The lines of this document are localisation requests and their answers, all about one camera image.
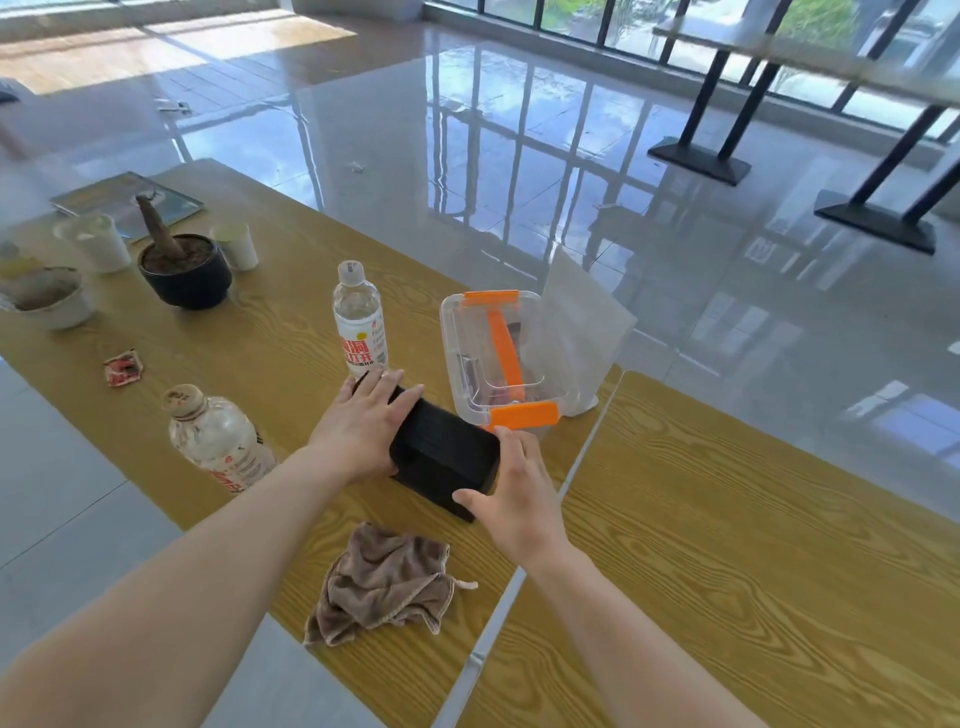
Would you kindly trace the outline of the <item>high table with black legs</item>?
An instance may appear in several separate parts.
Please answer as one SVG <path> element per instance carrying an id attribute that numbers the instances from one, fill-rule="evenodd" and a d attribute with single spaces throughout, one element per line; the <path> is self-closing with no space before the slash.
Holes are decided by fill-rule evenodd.
<path id="1" fill-rule="evenodd" d="M 924 218 L 960 184 L 960 160 L 954 162 L 905 212 L 894 212 L 870 200 L 946 110 L 960 111 L 960 79 L 927 76 L 867 55 L 844 54 L 743 23 L 723 25 L 683 15 L 655 26 L 653 34 L 671 42 L 692 43 L 713 50 L 715 54 L 680 136 L 666 137 L 651 147 L 648 155 L 730 187 L 737 187 L 751 171 L 749 163 L 735 158 L 735 151 L 782 67 L 812 71 L 852 82 L 858 87 L 925 103 L 925 109 L 852 195 L 822 189 L 814 213 L 823 220 L 894 245 L 927 256 L 935 254 L 935 231 Z M 695 144 L 693 139 L 731 54 L 766 62 L 766 66 L 723 145 L 718 151 L 712 151 Z"/>

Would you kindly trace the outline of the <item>brown cloth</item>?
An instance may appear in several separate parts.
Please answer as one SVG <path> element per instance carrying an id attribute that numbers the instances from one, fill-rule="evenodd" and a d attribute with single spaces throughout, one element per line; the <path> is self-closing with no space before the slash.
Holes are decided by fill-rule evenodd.
<path id="1" fill-rule="evenodd" d="M 323 578 L 303 646 L 335 648 L 384 626 L 422 624 L 439 635 L 456 593 L 479 587 L 448 573 L 449 559 L 445 542 L 359 524 Z"/>

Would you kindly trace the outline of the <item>yellow object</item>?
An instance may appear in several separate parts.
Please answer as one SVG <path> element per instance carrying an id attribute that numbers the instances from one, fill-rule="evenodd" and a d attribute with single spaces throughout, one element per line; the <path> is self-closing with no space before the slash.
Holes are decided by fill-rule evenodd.
<path id="1" fill-rule="evenodd" d="M 0 240 L 0 281 L 10 282 L 42 271 L 44 264 L 21 252 L 10 240 Z"/>

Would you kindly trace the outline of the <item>person's right hand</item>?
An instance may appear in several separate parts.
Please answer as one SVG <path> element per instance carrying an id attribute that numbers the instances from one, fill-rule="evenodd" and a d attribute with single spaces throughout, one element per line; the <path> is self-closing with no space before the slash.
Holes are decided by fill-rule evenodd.
<path id="1" fill-rule="evenodd" d="M 561 500 L 547 471 L 538 438 L 497 426 L 498 475 L 492 493 L 501 510 L 493 527 L 483 527 L 511 563 L 539 579 L 570 550 Z"/>

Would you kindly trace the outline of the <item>person's right forearm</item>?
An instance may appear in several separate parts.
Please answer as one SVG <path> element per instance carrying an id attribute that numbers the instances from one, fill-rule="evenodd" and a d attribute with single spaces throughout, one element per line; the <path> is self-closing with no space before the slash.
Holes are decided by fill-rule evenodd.
<path id="1" fill-rule="evenodd" d="M 570 543 L 519 560 L 617 728 L 769 728 Z"/>

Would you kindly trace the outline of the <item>small white paper cup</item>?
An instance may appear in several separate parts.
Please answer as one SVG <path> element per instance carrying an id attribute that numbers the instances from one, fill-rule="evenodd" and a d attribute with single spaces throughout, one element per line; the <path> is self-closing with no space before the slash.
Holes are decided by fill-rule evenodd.
<path id="1" fill-rule="evenodd" d="M 210 238 L 217 243 L 232 271 L 243 273 L 258 267 L 258 252 L 248 224 L 242 222 L 213 224 L 210 228 Z"/>

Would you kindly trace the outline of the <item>white bowl with soil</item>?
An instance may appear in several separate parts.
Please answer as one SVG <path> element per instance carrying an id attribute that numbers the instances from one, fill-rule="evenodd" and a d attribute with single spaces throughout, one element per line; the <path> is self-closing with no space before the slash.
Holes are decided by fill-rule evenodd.
<path id="1" fill-rule="evenodd" d="M 43 331 L 62 332 L 90 321 L 97 310 L 77 269 L 48 267 L 0 277 L 0 312 Z"/>

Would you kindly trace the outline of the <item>black pot with plant stump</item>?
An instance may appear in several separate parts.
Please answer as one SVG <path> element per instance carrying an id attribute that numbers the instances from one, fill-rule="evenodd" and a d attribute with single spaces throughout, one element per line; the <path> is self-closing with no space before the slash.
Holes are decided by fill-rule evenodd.
<path id="1" fill-rule="evenodd" d="M 150 238 L 138 255 L 137 267 L 155 294 L 182 310 L 210 310 L 222 304 L 234 278 L 220 246 L 198 233 L 172 233 L 146 195 L 136 195 L 135 200 Z"/>

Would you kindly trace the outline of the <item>flat grey book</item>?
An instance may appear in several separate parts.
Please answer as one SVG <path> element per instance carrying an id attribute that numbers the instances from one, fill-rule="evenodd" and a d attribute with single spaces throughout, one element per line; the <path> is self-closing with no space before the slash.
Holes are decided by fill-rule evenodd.
<path id="1" fill-rule="evenodd" d="M 50 200 L 53 209 L 66 215 L 102 213 L 110 216 L 126 242 L 148 237 L 137 198 L 150 201 L 166 227 L 203 212 L 205 204 L 155 179 L 125 172 L 79 187 Z"/>

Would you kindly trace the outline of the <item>clear bottle with tan cap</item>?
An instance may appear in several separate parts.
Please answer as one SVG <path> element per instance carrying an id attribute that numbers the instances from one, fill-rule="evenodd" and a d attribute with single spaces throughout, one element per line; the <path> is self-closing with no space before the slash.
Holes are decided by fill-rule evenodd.
<path id="1" fill-rule="evenodd" d="M 232 495 L 252 488 L 279 464 L 255 425 L 224 397 L 179 384 L 163 394 L 161 409 L 170 419 L 172 446 Z"/>

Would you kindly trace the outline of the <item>black rectangular box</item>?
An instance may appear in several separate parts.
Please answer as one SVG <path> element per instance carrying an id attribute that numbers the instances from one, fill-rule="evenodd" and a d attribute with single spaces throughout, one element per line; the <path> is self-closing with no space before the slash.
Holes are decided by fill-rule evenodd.
<path id="1" fill-rule="evenodd" d="M 472 524 L 475 516 L 453 494 L 469 490 L 487 495 L 498 476 L 499 456 L 495 434 L 422 397 L 390 443 L 390 477 Z"/>

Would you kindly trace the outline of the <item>person's left hand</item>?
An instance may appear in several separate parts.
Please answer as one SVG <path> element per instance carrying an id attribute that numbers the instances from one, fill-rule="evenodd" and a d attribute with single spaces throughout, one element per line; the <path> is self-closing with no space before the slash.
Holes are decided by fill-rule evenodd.
<path id="1" fill-rule="evenodd" d="M 350 377 L 321 416 L 303 448 L 323 473 L 353 483 L 390 477 L 394 466 L 388 439 L 388 400 L 402 386 L 403 371 L 377 365 Z"/>

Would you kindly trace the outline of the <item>clear plastic bag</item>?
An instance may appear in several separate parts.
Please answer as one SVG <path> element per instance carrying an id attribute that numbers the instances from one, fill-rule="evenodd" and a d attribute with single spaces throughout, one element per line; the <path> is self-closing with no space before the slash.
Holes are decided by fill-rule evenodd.
<path id="1" fill-rule="evenodd" d="M 601 385 L 637 318 L 568 254 L 556 251 L 521 332 L 521 358 L 562 418 L 598 405 Z"/>

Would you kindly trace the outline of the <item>large white paper cup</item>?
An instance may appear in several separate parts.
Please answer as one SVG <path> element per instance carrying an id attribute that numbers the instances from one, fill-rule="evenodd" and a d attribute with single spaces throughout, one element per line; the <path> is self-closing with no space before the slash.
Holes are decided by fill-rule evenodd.
<path id="1" fill-rule="evenodd" d="M 108 214 L 71 216 L 54 224 L 53 231 L 58 240 L 75 248 L 97 274 L 114 274 L 132 265 L 127 244 Z"/>

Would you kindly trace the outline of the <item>person's left forearm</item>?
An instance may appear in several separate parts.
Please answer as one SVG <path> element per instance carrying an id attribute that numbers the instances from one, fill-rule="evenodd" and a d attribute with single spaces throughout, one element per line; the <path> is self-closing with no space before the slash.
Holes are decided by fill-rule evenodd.
<path id="1" fill-rule="evenodd" d="M 22 652 L 0 675 L 0 728 L 201 728 L 359 478 L 344 452 L 296 452 Z"/>

